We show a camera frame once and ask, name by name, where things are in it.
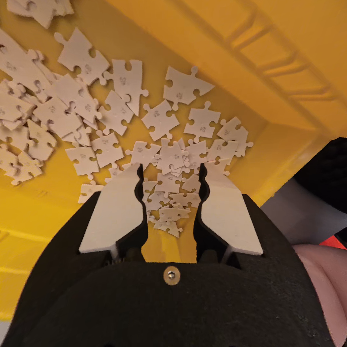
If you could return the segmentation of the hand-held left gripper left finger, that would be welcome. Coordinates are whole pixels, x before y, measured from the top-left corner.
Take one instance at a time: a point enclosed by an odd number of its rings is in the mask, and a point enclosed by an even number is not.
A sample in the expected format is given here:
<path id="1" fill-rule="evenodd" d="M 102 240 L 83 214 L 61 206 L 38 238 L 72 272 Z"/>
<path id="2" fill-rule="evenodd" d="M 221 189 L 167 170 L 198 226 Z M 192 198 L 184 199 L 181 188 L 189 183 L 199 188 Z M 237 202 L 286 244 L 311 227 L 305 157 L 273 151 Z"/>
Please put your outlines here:
<path id="1" fill-rule="evenodd" d="M 145 262 L 148 222 L 143 202 L 143 165 L 130 164 L 100 192 L 80 253 L 108 251 L 114 261 Z"/>

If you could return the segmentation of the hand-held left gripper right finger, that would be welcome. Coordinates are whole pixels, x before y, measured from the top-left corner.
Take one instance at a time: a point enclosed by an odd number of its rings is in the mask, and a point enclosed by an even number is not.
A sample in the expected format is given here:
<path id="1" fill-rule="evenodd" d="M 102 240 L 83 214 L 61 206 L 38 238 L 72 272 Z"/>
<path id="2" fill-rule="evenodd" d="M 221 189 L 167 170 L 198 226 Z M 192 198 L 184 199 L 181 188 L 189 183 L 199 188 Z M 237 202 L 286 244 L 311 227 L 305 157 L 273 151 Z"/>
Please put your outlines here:
<path id="1" fill-rule="evenodd" d="M 196 261 L 211 254 L 227 263 L 232 253 L 261 256 L 257 236 L 241 191 L 214 163 L 202 163 L 199 171 L 201 199 L 195 220 Z"/>

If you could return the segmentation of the pile of puzzle pieces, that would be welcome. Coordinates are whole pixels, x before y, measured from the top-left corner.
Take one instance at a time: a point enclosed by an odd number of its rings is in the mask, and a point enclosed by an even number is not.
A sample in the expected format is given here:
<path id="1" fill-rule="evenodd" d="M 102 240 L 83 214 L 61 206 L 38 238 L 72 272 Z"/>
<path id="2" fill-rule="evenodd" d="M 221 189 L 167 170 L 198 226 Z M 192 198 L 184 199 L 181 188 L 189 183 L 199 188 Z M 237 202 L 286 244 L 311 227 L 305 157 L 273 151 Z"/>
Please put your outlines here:
<path id="1" fill-rule="evenodd" d="M 135 141 L 154 142 L 140 118 L 144 103 L 164 101 L 169 116 L 186 122 L 189 106 L 172 111 L 162 97 L 168 66 L 217 84 L 212 96 L 226 103 L 217 77 L 226 72 L 221 49 L 198 41 L 173 11 L 157 15 L 180 38 L 171 50 L 138 28 L 107 1 L 74 2 L 75 14 L 58 16 L 49 29 L 19 18 L 1 1 L 1 245 L 46 243 L 58 221 L 76 205 L 81 182 L 105 176 L 124 161 Z M 143 94 L 148 94 L 148 101 Z"/>

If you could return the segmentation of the yellow plastic bin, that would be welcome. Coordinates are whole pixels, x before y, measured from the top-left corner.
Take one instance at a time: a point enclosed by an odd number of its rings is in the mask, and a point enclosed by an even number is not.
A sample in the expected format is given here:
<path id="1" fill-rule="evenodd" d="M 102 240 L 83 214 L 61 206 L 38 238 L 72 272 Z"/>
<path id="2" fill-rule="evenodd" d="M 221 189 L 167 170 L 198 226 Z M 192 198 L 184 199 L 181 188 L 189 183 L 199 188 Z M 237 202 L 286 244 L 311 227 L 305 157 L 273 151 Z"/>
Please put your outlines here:
<path id="1" fill-rule="evenodd" d="M 19 1 L 27 10 L 49 9 L 49 29 L 58 16 L 75 14 L 74 2 Z M 172 111 L 189 106 L 186 122 L 169 119 L 164 101 L 144 103 L 140 120 L 153 143 L 135 141 L 124 161 L 107 166 L 105 176 L 81 182 L 76 205 L 57 223 L 46 243 L 1 245 L 1 321 L 11 321 L 28 277 L 43 250 L 93 193 L 130 164 L 144 165 L 144 194 L 150 240 L 145 259 L 193 262 L 193 220 L 201 162 L 227 161 L 227 174 L 242 193 L 263 205 L 330 140 L 346 137 L 346 1 L 107 1 L 169 50 L 182 38 L 157 15 L 173 11 L 197 40 L 221 49 L 226 72 L 217 77 L 226 92 L 213 106 L 217 84 L 168 66 L 162 97 Z"/>

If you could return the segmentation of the black quilted pad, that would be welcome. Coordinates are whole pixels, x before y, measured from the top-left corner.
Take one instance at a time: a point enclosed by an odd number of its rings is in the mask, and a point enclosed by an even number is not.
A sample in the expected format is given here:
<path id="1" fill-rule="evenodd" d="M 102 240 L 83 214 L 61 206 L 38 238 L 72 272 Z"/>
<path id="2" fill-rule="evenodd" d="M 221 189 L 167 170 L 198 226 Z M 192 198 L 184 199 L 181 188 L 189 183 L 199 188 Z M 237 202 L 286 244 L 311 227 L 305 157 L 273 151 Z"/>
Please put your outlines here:
<path id="1" fill-rule="evenodd" d="M 330 141 L 294 179 L 325 203 L 347 213 L 347 139 Z"/>

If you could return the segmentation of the red plastic object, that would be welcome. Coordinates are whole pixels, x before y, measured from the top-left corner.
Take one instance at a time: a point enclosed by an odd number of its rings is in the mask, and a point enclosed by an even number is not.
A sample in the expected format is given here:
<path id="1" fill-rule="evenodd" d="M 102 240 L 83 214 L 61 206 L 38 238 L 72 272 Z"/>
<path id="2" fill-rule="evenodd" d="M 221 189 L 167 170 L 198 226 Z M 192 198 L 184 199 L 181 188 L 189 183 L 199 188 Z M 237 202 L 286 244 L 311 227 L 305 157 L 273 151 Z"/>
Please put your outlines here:
<path id="1" fill-rule="evenodd" d="M 319 243 L 319 245 L 332 247 L 332 248 L 336 248 L 336 249 L 347 249 L 346 243 L 344 241 L 342 241 L 338 236 L 335 236 L 335 235 L 322 241 L 321 243 Z"/>

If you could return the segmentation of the person's leg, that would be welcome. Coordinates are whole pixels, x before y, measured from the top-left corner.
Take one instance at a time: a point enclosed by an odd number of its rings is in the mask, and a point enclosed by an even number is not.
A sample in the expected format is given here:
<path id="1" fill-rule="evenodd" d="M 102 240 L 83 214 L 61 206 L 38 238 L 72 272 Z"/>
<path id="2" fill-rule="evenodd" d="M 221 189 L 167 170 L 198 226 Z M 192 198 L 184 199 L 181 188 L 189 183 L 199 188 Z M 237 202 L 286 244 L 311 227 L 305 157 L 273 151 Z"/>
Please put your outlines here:
<path id="1" fill-rule="evenodd" d="M 294 245 L 319 297 L 335 346 L 347 335 L 347 251 L 322 245 Z"/>

